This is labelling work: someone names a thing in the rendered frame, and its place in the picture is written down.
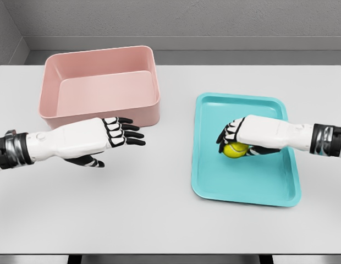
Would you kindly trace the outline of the pink plastic basket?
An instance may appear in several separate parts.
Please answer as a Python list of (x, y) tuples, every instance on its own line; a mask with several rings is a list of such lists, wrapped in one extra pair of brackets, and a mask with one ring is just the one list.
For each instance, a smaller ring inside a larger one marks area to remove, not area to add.
[(50, 56), (38, 113), (52, 129), (95, 117), (125, 117), (139, 127), (157, 124), (160, 88), (153, 50), (130, 46)]

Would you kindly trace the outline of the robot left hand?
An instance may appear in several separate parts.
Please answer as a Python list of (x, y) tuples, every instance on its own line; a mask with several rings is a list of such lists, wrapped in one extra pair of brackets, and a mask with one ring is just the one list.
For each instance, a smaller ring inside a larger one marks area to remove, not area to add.
[(103, 168), (93, 155), (123, 145), (144, 146), (144, 135), (133, 120), (123, 117), (92, 118), (61, 126), (52, 131), (54, 155), (75, 165)]

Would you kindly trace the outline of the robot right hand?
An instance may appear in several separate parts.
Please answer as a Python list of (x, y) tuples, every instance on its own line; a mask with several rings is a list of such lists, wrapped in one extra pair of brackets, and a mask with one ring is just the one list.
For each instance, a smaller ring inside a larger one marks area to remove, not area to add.
[(218, 152), (223, 153), (225, 147), (243, 148), (233, 158), (258, 156), (280, 152), (288, 146), (284, 134), (287, 122), (257, 115), (247, 115), (228, 123), (219, 134), (216, 143)]

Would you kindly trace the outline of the yellow tennis ball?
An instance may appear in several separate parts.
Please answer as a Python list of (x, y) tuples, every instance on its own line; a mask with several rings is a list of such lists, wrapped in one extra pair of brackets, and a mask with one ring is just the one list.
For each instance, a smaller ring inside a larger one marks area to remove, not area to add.
[(229, 158), (240, 158), (246, 155), (249, 145), (240, 142), (230, 142), (223, 148), (223, 154)]

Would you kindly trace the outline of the blue plastic tray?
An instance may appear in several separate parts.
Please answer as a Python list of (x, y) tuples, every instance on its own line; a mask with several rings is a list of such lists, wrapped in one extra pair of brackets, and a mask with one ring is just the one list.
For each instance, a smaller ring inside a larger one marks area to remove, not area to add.
[(197, 97), (191, 186), (200, 197), (293, 207), (301, 199), (294, 151), (231, 159), (218, 153), (216, 140), (229, 122), (255, 114), (288, 120), (285, 105), (272, 97), (203, 93)]

